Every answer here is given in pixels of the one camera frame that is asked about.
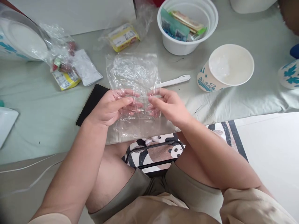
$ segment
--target khaki shorts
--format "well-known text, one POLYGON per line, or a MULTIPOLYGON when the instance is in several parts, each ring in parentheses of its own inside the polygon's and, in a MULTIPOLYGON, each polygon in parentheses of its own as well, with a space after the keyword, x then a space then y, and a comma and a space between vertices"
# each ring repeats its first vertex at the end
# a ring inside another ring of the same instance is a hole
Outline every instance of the khaki shorts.
POLYGON ((149 178, 136 168, 124 188, 100 211, 90 214, 95 224, 104 223, 113 215, 142 195, 159 195, 167 192, 185 202, 189 209, 204 212, 220 223, 219 210, 223 196, 219 189, 206 186, 184 173, 174 163, 161 177, 149 178))

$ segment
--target leg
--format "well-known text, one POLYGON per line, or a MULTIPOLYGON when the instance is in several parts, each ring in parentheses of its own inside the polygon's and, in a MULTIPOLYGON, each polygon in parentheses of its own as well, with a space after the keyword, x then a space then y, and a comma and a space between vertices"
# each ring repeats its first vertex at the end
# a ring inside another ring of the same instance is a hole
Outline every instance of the leg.
POLYGON ((150 178, 140 169, 125 164, 121 158, 131 142, 105 147, 96 183, 86 201, 95 223, 104 223, 137 197, 143 195, 150 178))
POLYGON ((209 179, 209 177, 203 170, 194 150, 186 140, 183 133, 178 132, 177 135, 180 141, 186 145, 184 151, 175 162, 177 167, 184 171, 188 176, 197 180, 198 182, 215 188, 216 186, 213 184, 213 182, 209 179))
POLYGON ((165 175, 169 193, 185 202, 190 210, 204 212, 221 223, 222 193, 215 188, 182 132, 177 135, 186 147, 165 175))
POLYGON ((89 213, 95 213, 107 205, 134 174, 135 169, 121 160, 133 142, 105 147, 96 183, 86 202, 89 213))

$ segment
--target panda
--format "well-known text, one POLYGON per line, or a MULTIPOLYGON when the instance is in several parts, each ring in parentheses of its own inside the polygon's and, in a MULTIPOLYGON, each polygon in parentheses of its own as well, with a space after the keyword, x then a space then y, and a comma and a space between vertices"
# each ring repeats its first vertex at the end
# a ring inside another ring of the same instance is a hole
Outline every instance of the panda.
POLYGON ((168 152, 171 154, 172 158, 178 158, 182 154, 183 149, 182 149, 181 145, 178 144, 178 145, 175 145, 172 149, 168 150, 168 152))

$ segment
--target hand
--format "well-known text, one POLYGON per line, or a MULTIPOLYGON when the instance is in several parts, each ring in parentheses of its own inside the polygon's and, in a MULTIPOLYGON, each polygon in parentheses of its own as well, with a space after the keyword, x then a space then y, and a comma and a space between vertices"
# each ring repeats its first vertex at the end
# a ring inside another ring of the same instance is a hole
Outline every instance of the hand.
POLYGON ((127 95, 139 97, 139 94, 129 89, 109 90, 101 98, 87 119, 93 124, 109 127, 123 113, 134 115, 135 112, 138 112, 138 107, 142 107, 143 104, 135 101, 132 97, 125 97, 127 95))
POLYGON ((192 119, 191 114, 176 92, 160 88, 155 92, 151 91, 149 95, 149 102, 153 105, 153 108, 150 108, 152 115, 160 110, 177 127, 192 119))

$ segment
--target black smartphone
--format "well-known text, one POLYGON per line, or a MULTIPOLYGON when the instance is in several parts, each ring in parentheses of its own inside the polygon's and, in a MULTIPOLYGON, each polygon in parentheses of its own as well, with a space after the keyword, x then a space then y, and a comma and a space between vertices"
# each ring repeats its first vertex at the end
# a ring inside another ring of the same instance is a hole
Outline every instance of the black smartphone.
POLYGON ((77 121, 76 125, 81 127, 83 121, 87 116, 91 113, 91 111, 95 108, 97 103, 100 101, 100 99, 105 95, 105 93, 110 90, 104 86, 101 86, 99 84, 96 84, 91 91, 84 107, 83 110, 81 111, 77 121))

